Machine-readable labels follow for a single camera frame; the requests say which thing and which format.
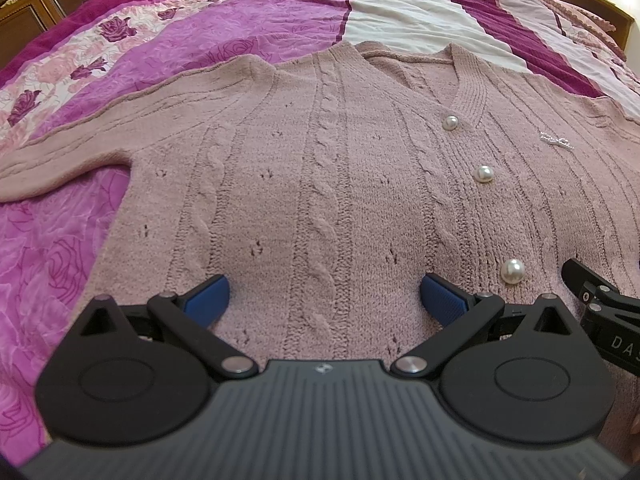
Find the pink cable knit cardigan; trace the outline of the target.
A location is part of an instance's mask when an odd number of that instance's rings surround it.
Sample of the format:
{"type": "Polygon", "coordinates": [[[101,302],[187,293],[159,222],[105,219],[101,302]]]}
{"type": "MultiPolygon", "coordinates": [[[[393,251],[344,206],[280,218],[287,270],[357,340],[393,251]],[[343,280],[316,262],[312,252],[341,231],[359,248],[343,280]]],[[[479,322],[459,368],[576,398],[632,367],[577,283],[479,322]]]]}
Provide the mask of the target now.
{"type": "Polygon", "coordinates": [[[4,155],[1,198],[111,164],[130,181],[80,301],[222,274],[215,332],[258,362],[393,361],[436,330],[428,272],[574,304],[576,258],[639,291],[638,120],[455,44],[188,70],[4,155]]]}

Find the pink crochet pillow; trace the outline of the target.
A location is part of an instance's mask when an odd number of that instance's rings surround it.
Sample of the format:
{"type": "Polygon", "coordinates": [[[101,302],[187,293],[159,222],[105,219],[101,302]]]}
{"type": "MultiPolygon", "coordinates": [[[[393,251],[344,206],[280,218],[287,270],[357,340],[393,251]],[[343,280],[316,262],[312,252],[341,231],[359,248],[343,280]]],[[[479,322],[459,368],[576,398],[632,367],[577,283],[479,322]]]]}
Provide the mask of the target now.
{"type": "Polygon", "coordinates": [[[617,28],[609,21],[601,18],[591,11],[575,6],[563,0],[540,0],[552,11],[559,13],[569,20],[574,26],[581,27],[592,36],[597,37],[602,44],[605,44],[622,62],[627,61],[627,55],[611,36],[611,32],[616,32],[617,28]]]}

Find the purple floral striped bedspread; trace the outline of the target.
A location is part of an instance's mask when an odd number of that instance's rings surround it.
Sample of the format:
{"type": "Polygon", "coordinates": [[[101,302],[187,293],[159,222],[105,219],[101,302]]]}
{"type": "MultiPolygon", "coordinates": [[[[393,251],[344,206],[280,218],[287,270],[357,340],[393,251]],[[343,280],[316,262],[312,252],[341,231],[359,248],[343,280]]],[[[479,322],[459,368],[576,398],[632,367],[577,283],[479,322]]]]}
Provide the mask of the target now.
{"type": "MultiPolygon", "coordinates": [[[[540,0],[89,0],[1,73],[1,149],[183,70],[250,53],[269,62],[348,40],[414,52],[454,42],[486,60],[639,110],[639,74],[540,0]]],[[[47,442],[36,378],[60,340],[124,195],[102,169],[1,209],[1,452],[47,442]]]]}

